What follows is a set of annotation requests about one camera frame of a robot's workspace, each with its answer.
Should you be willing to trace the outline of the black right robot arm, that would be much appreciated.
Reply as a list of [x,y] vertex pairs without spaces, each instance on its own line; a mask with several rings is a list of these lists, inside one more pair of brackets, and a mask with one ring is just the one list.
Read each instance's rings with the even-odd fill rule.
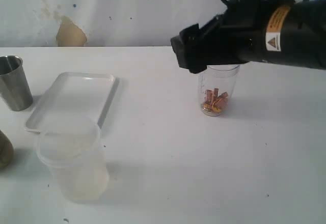
[[262,62],[325,69],[325,0],[221,0],[226,11],[171,39],[178,65],[191,73],[208,66]]

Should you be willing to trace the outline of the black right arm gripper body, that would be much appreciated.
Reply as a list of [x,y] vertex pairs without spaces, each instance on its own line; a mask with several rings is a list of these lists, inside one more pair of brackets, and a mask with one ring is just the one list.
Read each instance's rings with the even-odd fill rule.
[[198,74],[211,65],[262,62],[266,13],[228,8],[204,26],[191,25],[171,39],[180,68]]

